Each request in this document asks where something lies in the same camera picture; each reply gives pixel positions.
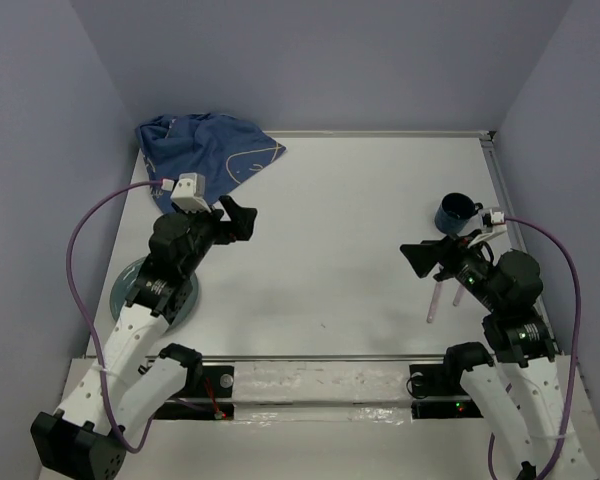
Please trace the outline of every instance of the robotic arm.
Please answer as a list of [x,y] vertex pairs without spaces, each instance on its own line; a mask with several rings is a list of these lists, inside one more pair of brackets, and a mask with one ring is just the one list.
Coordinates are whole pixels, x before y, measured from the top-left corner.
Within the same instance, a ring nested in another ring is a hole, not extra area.
[[[504,217],[491,210],[482,220],[486,229],[467,236],[402,245],[400,250],[420,278],[440,264],[434,279],[455,278],[489,310],[482,322],[485,337],[513,387],[520,410],[505,392],[495,361],[481,343],[447,349],[442,375],[449,385],[462,386],[478,405],[504,448],[513,478],[535,479],[536,468],[549,462],[562,438],[559,428],[564,407],[555,342],[534,308],[543,288],[540,267],[517,250],[502,255],[497,264],[493,258],[487,260],[482,253],[484,242],[503,233]],[[562,454],[547,478],[598,478],[571,423]]]
[[[200,381],[202,356],[181,345],[164,348],[148,372],[140,367],[190,295],[191,274],[211,246],[247,241],[253,234],[255,209],[222,196],[230,221],[221,221],[224,212],[206,204],[203,190],[204,177],[196,174],[183,174],[175,184],[176,211],[153,226],[150,253],[104,347],[106,369],[96,360],[52,415],[41,412],[33,422],[31,434],[45,467],[75,480],[112,480],[128,449],[114,435],[107,408],[125,438],[132,438],[166,400]],[[101,372],[108,392],[102,391]]]

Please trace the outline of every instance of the gray wall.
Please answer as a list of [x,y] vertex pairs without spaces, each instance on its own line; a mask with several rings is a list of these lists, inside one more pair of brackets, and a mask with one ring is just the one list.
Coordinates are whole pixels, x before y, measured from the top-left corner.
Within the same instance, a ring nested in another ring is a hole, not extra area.
[[135,121],[495,129],[569,0],[71,0]]
[[[563,239],[579,268],[579,357],[600,423],[600,0],[574,1],[496,138],[516,214]],[[524,236],[566,347],[574,311],[565,261],[544,238]]]
[[[69,358],[84,352],[65,246],[87,207],[128,183],[131,128],[68,2],[0,1],[0,480],[37,478],[29,426],[57,404]],[[120,207],[78,246],[92,310]]]

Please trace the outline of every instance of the screw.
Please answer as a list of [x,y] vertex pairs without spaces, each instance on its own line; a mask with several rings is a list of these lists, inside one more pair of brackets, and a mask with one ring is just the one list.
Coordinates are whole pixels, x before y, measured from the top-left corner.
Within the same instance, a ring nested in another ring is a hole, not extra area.
[[220,386],[222,388],[231,388],[233,386],[233,377],[225,373],[220,377]]

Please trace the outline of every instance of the mug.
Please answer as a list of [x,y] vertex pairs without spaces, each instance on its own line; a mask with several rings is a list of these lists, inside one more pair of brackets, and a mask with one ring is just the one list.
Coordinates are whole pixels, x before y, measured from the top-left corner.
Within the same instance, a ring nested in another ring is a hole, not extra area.
[[482,208],[481,203],[474,203],[462,193],[450,193],[442,199],[434,223],[445,235],[460,233],[471,217]]

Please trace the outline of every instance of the blue cloth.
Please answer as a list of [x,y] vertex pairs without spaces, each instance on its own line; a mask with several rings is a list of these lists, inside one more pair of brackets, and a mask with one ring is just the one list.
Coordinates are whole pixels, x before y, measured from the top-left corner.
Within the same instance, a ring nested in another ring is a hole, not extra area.
[[[206,179],[204,199],[209,205],[286,150],[257,125],[212,113],[162,115],[138,125],[135,132],[151,180],[200,173]],[[162,212],[173,212],[167,192],[153,189],[152,196]]]

